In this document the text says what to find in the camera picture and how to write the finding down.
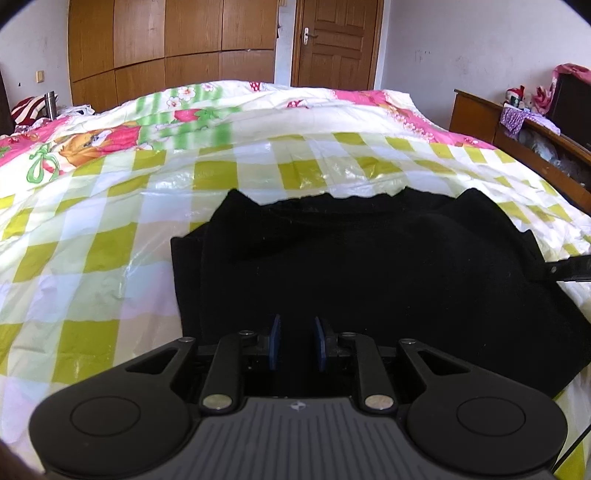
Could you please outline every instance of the door handle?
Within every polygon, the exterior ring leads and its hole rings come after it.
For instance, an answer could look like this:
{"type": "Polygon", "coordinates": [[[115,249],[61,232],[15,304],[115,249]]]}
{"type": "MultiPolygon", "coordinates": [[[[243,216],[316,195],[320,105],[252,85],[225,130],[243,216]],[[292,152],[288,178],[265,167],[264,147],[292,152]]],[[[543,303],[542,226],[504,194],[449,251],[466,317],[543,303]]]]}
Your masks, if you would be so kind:
{"type": "Polygon", "coordinates": [[[304,45],[307,45],[308,44],[308,39],[309,38],[318,38],[318,35],[312,35],[310,33],[310,29],[308,27],[306,27],[304,29],[304,45]]]}

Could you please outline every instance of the door frame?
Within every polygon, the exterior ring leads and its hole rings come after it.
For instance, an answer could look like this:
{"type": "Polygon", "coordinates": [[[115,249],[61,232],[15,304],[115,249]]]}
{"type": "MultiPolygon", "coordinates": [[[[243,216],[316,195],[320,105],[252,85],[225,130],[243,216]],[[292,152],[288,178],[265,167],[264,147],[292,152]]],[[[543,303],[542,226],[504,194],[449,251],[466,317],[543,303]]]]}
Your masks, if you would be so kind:
{"type": "MultiPolygon", "coordinates": [[[[304,29],[304,2],[306,0],[296,0],[295,3],[295,24],[294,24],[294,47],[291,57],[291,86],[297,87],[300,78],[300,56],[302,32],[304,29]]],[[[378,68],[379,40],[382,35],[382,20],[384,16],[384,0],[378,0],[378,12],[376,14],[374,49],[371,55],[371,67],[369,69],[368,90],[374,89],[375,75],[378,68]]]]}

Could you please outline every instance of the striped pillow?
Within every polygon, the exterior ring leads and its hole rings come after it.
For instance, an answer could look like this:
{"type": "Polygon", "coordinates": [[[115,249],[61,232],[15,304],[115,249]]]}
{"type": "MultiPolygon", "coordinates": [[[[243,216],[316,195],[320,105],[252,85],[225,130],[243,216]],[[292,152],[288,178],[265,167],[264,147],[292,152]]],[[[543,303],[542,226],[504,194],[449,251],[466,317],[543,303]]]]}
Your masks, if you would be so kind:
{"type": "Polygon", "coordinates": [[[45,97],[29,97],[18,102],[10,115],[17,125],[32,126],[45,108],[45,97]]]}

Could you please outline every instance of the checkered pattern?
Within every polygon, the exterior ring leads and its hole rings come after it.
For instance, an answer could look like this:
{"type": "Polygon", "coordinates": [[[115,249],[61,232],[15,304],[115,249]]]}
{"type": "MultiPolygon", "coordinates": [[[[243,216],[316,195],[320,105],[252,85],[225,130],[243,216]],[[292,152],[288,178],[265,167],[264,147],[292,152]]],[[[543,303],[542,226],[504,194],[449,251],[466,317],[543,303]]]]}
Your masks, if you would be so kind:
{"type": "MultiPolygon", "coordinates": [[[[0,436],[29,463],[28,418],[43,398],[181,335],[169,241],[207,222],[229,189],[271,203],[474,187],[531,229],[547,260],[591,249],[591,219],[498,150],[301,125],[249,136],[236,122],[231,143],[222,123],[199,148],[114,153],[0,199],[0,436]]],[[[590,287],[564,288],[589,316],[590,287]]],[[[569,441],[589,423],[585,375],[558,399],[569,441]]]]}

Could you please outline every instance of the circular pad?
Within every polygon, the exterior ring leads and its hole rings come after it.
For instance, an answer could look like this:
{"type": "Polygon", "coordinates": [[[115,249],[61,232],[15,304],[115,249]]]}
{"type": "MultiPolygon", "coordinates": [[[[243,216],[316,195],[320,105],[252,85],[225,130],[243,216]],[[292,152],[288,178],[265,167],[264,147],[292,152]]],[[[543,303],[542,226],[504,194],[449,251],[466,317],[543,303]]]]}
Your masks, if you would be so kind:
{"type": "Polygon", "coordinates": [[[186,440],[188,408],[157,375],[107,374],[52,395],[33,413],[31,440],[47,468],[80,479],[128,478],[186,440]]]}
{"type": "Polygon", "coordinates": [[[489,372],[430,378],[409,408],[407,429],[434,461],[478,476],[548,468],[567,433],[551,399],[489,372]]]}
{"type": "Polygon", "coordinates": [[[512,401],[485,397],[465,401],[457,419],[472,433],[489,437],[511,435],[525,424],[525,414],[512,401]]]}
{"type": "Polygon", "coordinates": [[[72,413],[74,427],[95,437],[121,434],[139,420],[139,407],[126,398],[99,397],[82,402],[72,413]]]}

